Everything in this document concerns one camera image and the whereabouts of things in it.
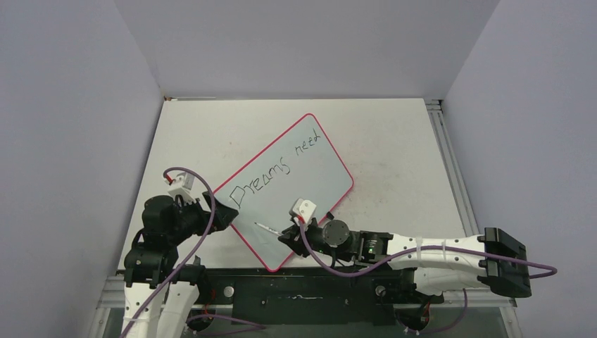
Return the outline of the black whiteboard marker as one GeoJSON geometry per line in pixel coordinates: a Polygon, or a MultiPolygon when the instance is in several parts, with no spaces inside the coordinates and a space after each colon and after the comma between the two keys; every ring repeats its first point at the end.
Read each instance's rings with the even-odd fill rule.
{"type": "Polygon", "coordinates": [[[270,232],[270,233],[272,233],[272,234],[274,234],[276,236],[281,236],[282,235],[281,232],[279,232],[279,231],[277,231],[277,230],[275,230],[275,229],[273,229],[271,227],[268,227],[267,225],[263,225],[261,223],[254,223],[254,224],[256,226],[258,226],[259,228],[264,229],[264,230],[266,230],[266,231],[268,231],[268,232],[270,232]]]}

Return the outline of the pink-framed whiteboard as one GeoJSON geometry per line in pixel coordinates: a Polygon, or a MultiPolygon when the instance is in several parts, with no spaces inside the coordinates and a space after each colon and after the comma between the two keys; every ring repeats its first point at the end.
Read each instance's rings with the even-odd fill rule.
{"type": "Polygon", "coordinates": [[[305,114],[224,181],[215,197],[237,209],[233,229],[266,270],[279,270],[292,251],[277,237],[291,225],[289,210],[299,198],[317,205],[322,220],[353,188],[354,179],[313,114],[305,114]]]}

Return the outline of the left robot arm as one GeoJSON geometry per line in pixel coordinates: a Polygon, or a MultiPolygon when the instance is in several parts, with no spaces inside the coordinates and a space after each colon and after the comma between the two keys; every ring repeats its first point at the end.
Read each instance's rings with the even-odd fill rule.
{"type": "Polygon", "coordinates": [[[148,199],[142,228],[124,260],[125,314],[121,337],[178,337],[194,303],[215,294],[200,258],[178,264],[178,246],[198,235],[205,239],[227,229],[239,215],[205,192],[198,199],[159,195],[148,199]]]}

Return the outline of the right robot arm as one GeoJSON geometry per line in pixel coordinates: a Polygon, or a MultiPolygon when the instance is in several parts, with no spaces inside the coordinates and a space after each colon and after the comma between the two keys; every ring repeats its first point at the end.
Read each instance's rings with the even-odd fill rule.
{"type": "Polygon", "coordinates": [[[487,227],[483,234],[455,239],[407,237],[388,232],[351,231],[334,219],[318,227],[316,220],[302,225],[295,219],[283,230],[279,242],[304,258],[320,255],[352,262],[356,271],[346,273],[326,264],[322,267],[339,277],[355,278],[380,268],[412,270],[398,282],[406,301],[440,295],[457,289],[489,289],[510,298],[532,295],[527,248],[502,229],[487,227]]]}

